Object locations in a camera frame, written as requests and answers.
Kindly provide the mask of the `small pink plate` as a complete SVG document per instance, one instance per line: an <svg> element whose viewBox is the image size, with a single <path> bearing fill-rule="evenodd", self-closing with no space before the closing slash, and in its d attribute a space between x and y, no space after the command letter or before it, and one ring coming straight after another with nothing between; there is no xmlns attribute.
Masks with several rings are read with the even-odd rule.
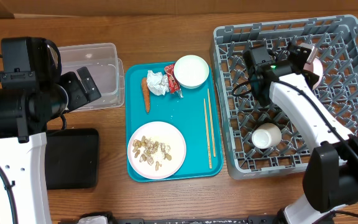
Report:
<svg viewBox="0 0 358 224"><path fill-rule="evenodd" d="M305 63L303 71L305 73L304 76L308 86L312 90L316 89L321 83L323 77L323 65L317 57L317 54L312 64Z"/></svg>

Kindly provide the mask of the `white cup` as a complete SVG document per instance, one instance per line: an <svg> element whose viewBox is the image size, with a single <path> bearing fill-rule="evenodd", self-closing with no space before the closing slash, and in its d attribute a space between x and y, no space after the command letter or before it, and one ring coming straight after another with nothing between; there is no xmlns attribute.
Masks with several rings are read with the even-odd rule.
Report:
<svg viewBox="0 0 358 224"><path fill-rule="evenodd" d="M259 126L251 137L252 143L259 149L267 149L277 146L282 140L282 133L273 123L265 123Z"/></svg>

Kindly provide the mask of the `red snack wrapper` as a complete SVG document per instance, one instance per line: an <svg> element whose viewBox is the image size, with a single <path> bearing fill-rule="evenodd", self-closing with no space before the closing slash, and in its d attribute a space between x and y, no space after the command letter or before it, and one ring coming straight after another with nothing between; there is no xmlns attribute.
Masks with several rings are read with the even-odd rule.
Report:
<svg viewBox="0 0 358 224"><path fill-rule="evenodd" d="M177 82L177 79L174 76L174 66L175 64L167 65L164 68L165 74L168 78L168 87L171 94L177 94L180 98L183 98L183 93L180 88L180 84Z"/></svg>

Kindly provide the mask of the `white bowl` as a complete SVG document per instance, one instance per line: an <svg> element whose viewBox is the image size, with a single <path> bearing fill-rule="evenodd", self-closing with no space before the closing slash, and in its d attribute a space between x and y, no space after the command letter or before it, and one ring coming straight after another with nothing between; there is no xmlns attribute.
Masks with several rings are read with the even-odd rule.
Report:
<svg viewBox="0 0 358 224"><path fill-rule="evenodd" d="M181 86L195 89L207 80L209 66L200 56L186 55L176 61L173 73Z"/></svg>

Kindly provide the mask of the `wooden chopstick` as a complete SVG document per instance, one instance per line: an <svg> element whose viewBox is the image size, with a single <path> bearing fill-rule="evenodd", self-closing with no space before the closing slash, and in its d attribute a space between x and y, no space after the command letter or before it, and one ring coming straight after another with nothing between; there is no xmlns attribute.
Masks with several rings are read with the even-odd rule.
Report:
<svg viewBox="0 0 358 224"><path fill-rule="evenodd" d="M208 95L208 107L209 107L209 119L210 119L210 125L211 125L211 137L212 137L212 145L213 145L213 157L216 157L216 146L215 146L215 139L214 139L214 126L213 126L213 114L212 114L212 108L211 108L211 96L209 88L207 89L207 95Z"/></svg>
<svg viewBox="0 0 358 224"><path fill-rule="evenodd" d="M207 150L208 150L208 164L209 169L212 169L212 159L211 159L211 148L210 148L210 140L209 140L209 126L208 126L208 115L206 111L206 100L203 99L203 107L204 107L204 123L206 128L206 142L207 142Z"/></svg>

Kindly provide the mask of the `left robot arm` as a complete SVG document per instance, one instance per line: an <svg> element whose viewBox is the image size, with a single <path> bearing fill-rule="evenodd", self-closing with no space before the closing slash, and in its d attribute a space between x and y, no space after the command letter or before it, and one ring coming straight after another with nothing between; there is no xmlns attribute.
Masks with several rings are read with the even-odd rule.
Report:
<svg viewBox="0 0 358 224"><path fill-rule="evenodd" d="M98 100L89 70L63 73L58 47L41 37L1 41L0 222L50 223L47 125Z"/></svg>

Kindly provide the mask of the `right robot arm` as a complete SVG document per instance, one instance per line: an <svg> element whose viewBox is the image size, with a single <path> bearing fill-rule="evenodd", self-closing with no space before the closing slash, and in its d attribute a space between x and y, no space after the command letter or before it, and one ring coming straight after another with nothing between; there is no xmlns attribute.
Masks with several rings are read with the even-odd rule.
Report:
<svg viewBox="0 0 358 224"><path fill-rule="evenodd" d="M278 211L274 223L333 223L344 207L358 202L358 136L343 126L314 95L323 66L314 45L290 44L280 60L264 45L242 57L253 97L277 105L311 151L303 195Z"/></svg>

